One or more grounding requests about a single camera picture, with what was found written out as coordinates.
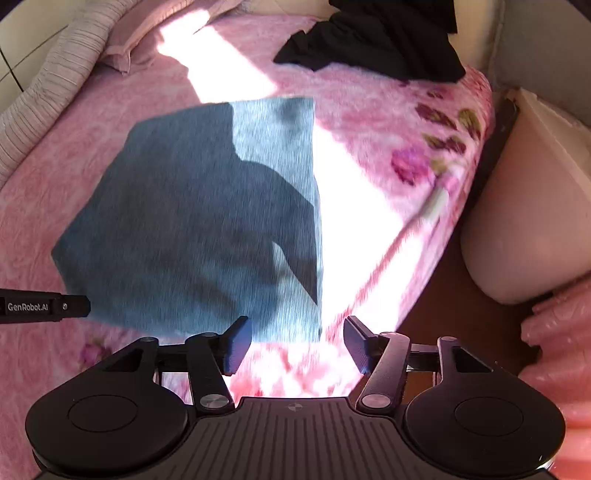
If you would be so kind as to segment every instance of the pink floral bedspread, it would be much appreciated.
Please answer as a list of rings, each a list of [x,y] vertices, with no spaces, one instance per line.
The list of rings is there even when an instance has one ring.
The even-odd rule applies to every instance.
[[[441,85],[338,64],[316,73],[275,65],[287,38],[314,22],[246,15],[185,36],[167,25],[149,69],[127,77],[98,69],[0,192],[0,286],[64,291],[51,249],[136,122],[200,103],[314,97],[324,336],[315,345],[252,345],[228,384],[236,401],[346,395],[359,374],[338,335],[343,314],[358,312],[375,332],[395,330],[416,301],[465,202],[493,122],[491,91],[472,69],[458,84]],[[463,175],[433,233],[417,247],[418,267],[378,279],[373,303],[380,311],[362,316],[362,305],[352,307],[360,289],[452,165],[461,165]],[[37,471],[24,432],[30,405],[140,335],[88,320],[0,326],[1,479]],[[167,386],[191,400],[183,377],[170,375]]]

